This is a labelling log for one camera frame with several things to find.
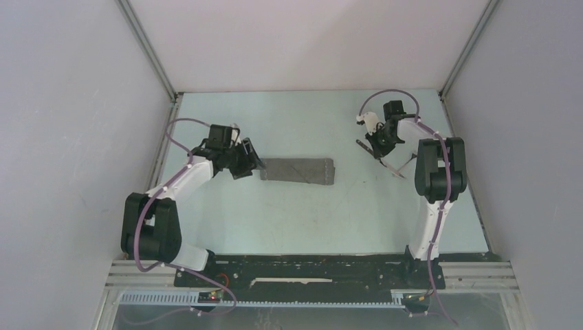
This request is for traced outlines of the silver metal utensil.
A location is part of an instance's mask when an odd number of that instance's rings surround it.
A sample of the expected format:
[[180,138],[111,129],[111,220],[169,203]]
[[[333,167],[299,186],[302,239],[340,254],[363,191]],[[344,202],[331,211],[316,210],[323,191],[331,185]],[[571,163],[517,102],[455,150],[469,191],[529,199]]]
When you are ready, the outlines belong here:
[[[361,140],[357,139],[355,142],[358,146],[363,148],[368,154],[374,156],[373,150],[369,146],[365,145],[365,143],[363,143]],[[389,163],[385,162],[383,159],[375,159],[375,160],[377,160],[383,167],[387,168],[392,173],[392,175],[394,177],[405,179],[405,177],[400,173],[399,170],[397,170],[396,168],[391,166]]]

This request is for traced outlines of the grey cloth napkin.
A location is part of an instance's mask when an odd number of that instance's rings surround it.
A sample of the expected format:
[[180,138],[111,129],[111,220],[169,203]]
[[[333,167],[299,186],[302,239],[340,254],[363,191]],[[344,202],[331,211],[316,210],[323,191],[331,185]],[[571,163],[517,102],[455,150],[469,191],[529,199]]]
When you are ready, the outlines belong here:
[[332,186],[336,168],[331,158],[265,158],[259,172],[263,181]]

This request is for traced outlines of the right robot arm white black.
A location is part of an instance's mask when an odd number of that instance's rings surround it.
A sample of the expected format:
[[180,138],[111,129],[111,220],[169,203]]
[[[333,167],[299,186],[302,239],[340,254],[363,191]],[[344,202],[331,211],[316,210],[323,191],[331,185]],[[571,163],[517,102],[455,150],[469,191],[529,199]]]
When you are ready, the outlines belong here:
[[437,258],[446,217],[468,185],[465,142],[459,137],[441,136],[414,115],[391,115],[381,122],[376,113],[366,112],[356,121],[365,126],[365,138],[377,160],[398,144],[414,148],[414,184],[421,206],[408,252],[420,261]]

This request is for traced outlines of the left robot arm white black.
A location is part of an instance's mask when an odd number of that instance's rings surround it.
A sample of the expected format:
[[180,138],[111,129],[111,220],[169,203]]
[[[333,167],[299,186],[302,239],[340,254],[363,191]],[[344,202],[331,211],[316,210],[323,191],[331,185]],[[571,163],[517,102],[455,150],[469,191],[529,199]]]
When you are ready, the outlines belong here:
[[201,286],[216,281],[217,267],[210,250],[183,240],[178,206],[224,169],[233,179],[249,177],[263,163],[250,138],[219,145],[208,140],[187,152],[186,163],[166,183],[125,201],[120,247],[131,258],[191,269]]

